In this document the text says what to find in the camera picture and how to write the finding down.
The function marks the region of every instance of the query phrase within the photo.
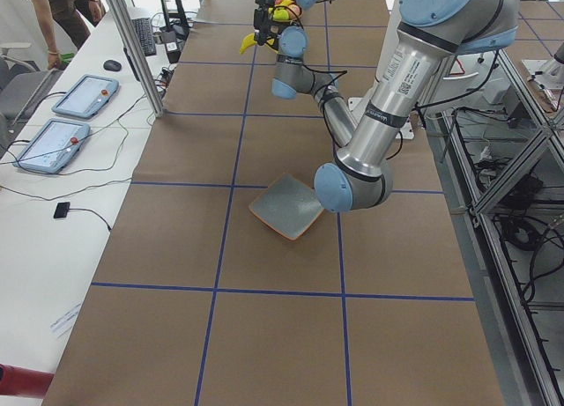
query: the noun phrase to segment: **red cylinder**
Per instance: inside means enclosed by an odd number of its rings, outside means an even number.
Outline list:
[[[0,395],[42,399],[52,380],[52,373],[0,364]]]

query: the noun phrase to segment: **computer mouse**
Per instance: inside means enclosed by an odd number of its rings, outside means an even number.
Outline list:
[[[121,69],[122,69],[122,65],[116,60],[107,60],[104,62],[104,70],[119,71]]]

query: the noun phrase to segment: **gray square plate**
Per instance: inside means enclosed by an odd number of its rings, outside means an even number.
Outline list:
[[[249,209],[289,240],[298,239],[323,212],[314,190],[290,174],[283,174],[272,183]]]

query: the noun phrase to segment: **person's arm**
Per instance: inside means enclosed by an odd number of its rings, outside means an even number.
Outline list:
[[[100,0],[88,0],[88,8],[92,14],[92,19],[94,23],[98,23],[102,20],[102,10],[100,8]]]
[[[48,49],[48,69],[59,67],[61,65],[61,56],[56,47],[55,40],[55,25],[53,23],[53,16],[51,15],[51,6],[49,0],[32,0],[33,8],[35,9],[35,16],[43,38],[47,43]]]

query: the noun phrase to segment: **tablet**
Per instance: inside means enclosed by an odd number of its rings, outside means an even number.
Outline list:
[[[52,118],[17,156],[14,166],[36,173],[54,174],[66,166],[78,152],[90,126]]]
[[[61,115],[91,118],[109,102],[119,85],[113,78],[86,74],[51,109]]]

